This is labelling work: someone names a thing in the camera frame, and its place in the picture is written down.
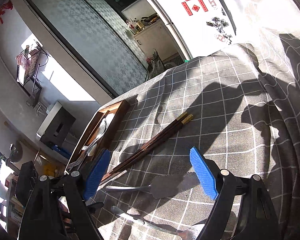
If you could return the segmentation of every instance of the spatula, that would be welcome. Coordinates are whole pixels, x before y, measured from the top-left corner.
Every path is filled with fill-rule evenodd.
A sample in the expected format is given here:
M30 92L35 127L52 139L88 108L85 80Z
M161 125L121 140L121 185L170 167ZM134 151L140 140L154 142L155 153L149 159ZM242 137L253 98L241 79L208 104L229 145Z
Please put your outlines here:
M135 222L139 225L142 225L142 226L145 226L148 228L152 228L152 229L155 229L155 230L158 230L161 232L165 232L168 234L172 234L175 236L180 236L182 238L182 240L196 240L197 237L199 236L201 230L204 227L204 224L195 224L195 225L187 228L184 231L177 232L177 231L171 231L171 230L167 230L165 228L158 227L158 226L150 224L147 221L144 221L142 219L135 219L133 216L127 214L126 212L122 211L120 208L118 208L116 206L111 207L111 212L113 212L114 214L116 214L122 218L125 218L129 221Z
M186 174L157 176L152 180L152 183L149 186L106 186L106 192L143 191L150 192L154 198L158 199L174 196L180 192L186 191L199 185L199 183L200 182L195 172L189 172Z

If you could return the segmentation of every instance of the wooden tray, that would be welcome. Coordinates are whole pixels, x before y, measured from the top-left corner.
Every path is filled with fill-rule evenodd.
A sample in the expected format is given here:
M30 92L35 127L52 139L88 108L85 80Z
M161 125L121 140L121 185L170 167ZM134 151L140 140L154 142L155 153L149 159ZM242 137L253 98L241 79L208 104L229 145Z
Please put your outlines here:
M103 109L100 109L98 112L94 114L93 118L91 119L86 129L84 130L80 140L77 143L77 146L75 147L71 155L71 158L66 168L68 172L69 172L68 165L77 160L77 158L83 152L82 147L88 146L96 138L96 134L98 133L98 128L99 125L101 124L102 119L105 118L108 114L114 113L114 117L109 127L107 128L105 134L101 138L100 143L98 143L98 147L95 154L93 156L87 156L83 161L81 167L86 162L92 161L94 157L99 154L102 148L109 148L110 143L112 142L114 135L119 127L119 124L122 121L124 115L127 113L129 107L130 104L126 100L122 100L120 102L107 106ZM77 167L72 168L71 171L75 171L75 170L77 170Z

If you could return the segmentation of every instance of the wire basket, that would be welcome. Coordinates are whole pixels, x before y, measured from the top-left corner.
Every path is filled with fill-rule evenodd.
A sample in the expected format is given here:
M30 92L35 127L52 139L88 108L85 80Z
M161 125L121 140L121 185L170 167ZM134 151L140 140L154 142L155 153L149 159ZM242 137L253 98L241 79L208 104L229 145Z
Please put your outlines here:
M39 44L33 44L20 52L17 57L18 77L17 81L25 85L34 74L35 66L39 59L41 47Z

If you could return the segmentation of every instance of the cabinet door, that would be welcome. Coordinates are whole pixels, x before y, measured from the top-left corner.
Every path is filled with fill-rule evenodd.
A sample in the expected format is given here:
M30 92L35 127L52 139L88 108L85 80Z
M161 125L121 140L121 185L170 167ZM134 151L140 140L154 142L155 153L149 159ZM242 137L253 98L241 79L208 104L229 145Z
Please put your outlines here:
M178 52L167 33L166 27L161 23L152 26L149 30L145 29L144 33L141 32L136 37L136 42L147 57L152 56L154 49L157 50L161 60L165 60Z

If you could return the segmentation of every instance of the gray plaid tablecloth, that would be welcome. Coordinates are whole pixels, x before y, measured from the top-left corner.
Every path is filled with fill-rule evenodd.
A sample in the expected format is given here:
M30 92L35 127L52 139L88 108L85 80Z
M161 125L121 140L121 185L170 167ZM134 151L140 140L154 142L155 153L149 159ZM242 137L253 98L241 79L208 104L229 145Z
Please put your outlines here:
M208 217L214 202L200 185L162 199L103 189L149 185L158 175L193 171L192 146L235 176L262 177L282 237L299 223L300 11L292 0L252 0L246 16L250 40L245 44L195 58L109 102L131 104L111 144L109 170L183 111L194 119L90 200L105 203L93 215L105 239L180 239L118 218L112 205L167 229L184 230ZM224 238L231 235L239 206L236 197Z

